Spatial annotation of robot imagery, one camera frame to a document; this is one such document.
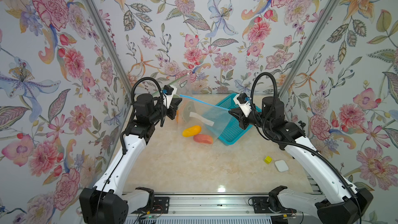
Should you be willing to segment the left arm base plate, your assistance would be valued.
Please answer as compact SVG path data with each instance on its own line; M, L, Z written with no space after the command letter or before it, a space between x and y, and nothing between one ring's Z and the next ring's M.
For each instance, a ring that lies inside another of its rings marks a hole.
M153 189L137 187L125 196L127 196L130 214L169 213L170 197L157 197Z

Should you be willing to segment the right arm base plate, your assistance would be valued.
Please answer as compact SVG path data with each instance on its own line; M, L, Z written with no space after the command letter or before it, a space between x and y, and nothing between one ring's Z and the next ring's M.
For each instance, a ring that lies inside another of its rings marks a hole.
M296 210L283 207L278 199L280 192L285 189L287 189L286 186L279 186L267 196L250 197L248 204L255 214L296 214Z

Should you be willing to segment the red mango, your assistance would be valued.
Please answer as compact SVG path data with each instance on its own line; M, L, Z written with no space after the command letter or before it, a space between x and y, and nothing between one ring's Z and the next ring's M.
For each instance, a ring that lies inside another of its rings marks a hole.
M201 144L213 144L214 140L210 135L206 134L197 134L193 137L193 140L197 143Z

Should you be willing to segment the clear blue-zipper zip bag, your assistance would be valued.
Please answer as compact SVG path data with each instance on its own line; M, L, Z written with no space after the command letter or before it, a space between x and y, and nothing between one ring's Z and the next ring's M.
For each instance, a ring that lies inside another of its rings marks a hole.
M200 134L210 135L213 140L218 139L232 119L229 110L193 97L188 97L188 100L193 104L194 110L191 110L189 114L190 120L186 124L182 126L177 124L178 132L182 134L183 130L199 125L202 128Z

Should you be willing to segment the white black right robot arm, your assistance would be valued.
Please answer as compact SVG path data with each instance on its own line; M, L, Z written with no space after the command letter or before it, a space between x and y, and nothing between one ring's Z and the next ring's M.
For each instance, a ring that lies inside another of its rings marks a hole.
M258 112L251 98L242 93L233 99L237 108L229 110L243 130L252 125L262 136L276 143L297 160L317 183L321 195L313 196L279 186L268 194L270 211L280 213L295 209L318 218L324 224L361 223L373 195L366 188L358 188L346 179L311 143L304 123L297 125L285 119L284 104L274 96L264 97Z

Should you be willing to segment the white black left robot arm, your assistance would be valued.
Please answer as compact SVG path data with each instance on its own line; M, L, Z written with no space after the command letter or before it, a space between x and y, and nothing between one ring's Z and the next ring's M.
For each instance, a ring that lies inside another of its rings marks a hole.
M92 188L84 188L79 196L86 224L123 224L129 214L146 214L153 209L154 190L137 187L124 194L128 175L139 155L149 143L158 123L175 119L182 99L173 93L161 97L141 94L133 104L131 118L121 133L121 148L104 175Z

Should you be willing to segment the clear green-print zip bag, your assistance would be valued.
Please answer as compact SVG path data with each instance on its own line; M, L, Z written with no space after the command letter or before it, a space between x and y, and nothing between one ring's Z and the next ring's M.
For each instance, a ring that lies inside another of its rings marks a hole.
M152 94L153 97L163 97L162 90L165 85L159 84L161 82L160 79L157 79L155 83L155 92ZM179 105L179 126L186 124L190 120L190 112L194 110L194 106L189 102L188 97L193 96L193 82L190 78L190 75L184 75L179 79L174 80L170 84L177 88L177 92L173 97L182 98L182 102Z

